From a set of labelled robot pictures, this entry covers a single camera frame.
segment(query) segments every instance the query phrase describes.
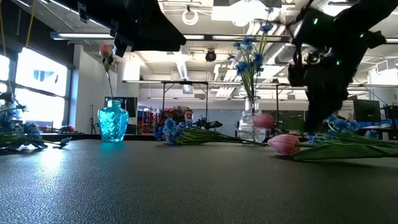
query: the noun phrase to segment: pink flower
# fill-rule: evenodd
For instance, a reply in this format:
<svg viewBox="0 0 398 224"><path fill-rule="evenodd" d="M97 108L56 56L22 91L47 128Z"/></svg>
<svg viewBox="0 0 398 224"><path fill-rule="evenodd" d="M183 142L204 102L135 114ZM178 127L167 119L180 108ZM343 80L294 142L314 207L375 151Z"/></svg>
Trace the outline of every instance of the pink flower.
<svg viewBox="0 0 398 224"><path fill-rule="evenodd" d="M298 152L300 147L296 144L300 144L298 137L289 134L281 134L268 140L268 145L284 156Z"/></svg>
<svg viewBox="0 0 398 224"><path fill-rule="evenodd" d="M254 125L260 128L274 128L274 118L269 114L255 114Z"/></svg>
<svg viewBox="0 0 398 224"><path fill-rule="evenodd" d="M102 57L108 58L108 57L112 56L112 49L108 45L101 45L99 47L99 54Z"/></svg>

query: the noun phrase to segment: computer monitor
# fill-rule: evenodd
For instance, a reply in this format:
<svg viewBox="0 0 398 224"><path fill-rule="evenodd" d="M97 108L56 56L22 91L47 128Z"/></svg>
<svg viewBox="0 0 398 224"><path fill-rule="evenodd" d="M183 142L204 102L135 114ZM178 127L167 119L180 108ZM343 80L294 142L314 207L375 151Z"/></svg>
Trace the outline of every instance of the computer monitor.
<svg viewBox="0 0 398 224"><path fill-rule="evenodd" d="M129 112L129 118L135 118L136 111L137 111L137 97L115 97L116 99L121 99L122 100L122 105L121 108ZM105 103L104 106L108 106L108 100L110 100L111 97L105 97Z"/></svg>
<svg viewBox="0 0 398 224"><path fill-rule="evenodd" d="M380 103L374 100L354 100L354 116L359 122L381 122Z"/></svg>

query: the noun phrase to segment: window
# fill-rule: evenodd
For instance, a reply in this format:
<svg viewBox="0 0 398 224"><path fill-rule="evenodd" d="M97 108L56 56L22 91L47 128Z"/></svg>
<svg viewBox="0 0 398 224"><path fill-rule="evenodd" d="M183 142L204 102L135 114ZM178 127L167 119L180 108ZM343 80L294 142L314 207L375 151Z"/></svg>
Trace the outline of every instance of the window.
<svg viewBox="0 0 398 224"><path fill-rule="evenodd" d="M65 96L68 69L29 49L18 56L16 83Z"/></svg>
<svg viewBox="0 0 398 224"><path fill-rule="evenodd" d="M0 55L0 80L8 80L9 66L10 60L5 56Z"/></svg>
<svg viewBox="0 0 398 224"><path fill-rule="evenodd" d="M67 79L66 66L23 49L18 56L15 89L18 102L27 106L21 119L48 128L66 124Z"/></svg>

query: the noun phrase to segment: leaf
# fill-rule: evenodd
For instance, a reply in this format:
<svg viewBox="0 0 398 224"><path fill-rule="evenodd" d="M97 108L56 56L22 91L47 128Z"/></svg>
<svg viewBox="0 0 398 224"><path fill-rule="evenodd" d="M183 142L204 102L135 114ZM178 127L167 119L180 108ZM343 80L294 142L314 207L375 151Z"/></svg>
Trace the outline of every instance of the leaf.
<svg viewBox="0 0 398 224"><path fill-rule="evenodd" d="M398 157L398 150L364 144L327 144L290 155L296 161Z"/></svg>

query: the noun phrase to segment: desk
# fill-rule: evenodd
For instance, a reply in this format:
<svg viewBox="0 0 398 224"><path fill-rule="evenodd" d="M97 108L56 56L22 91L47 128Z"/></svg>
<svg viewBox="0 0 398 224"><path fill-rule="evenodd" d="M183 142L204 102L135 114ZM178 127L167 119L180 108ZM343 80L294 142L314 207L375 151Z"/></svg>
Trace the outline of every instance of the desk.
<svg viewBox="0 0 398 224"><path fill-rule="evenodd" d="M72 141L0 156L0 223L393 223L398 160L266 147Z"/></svg>

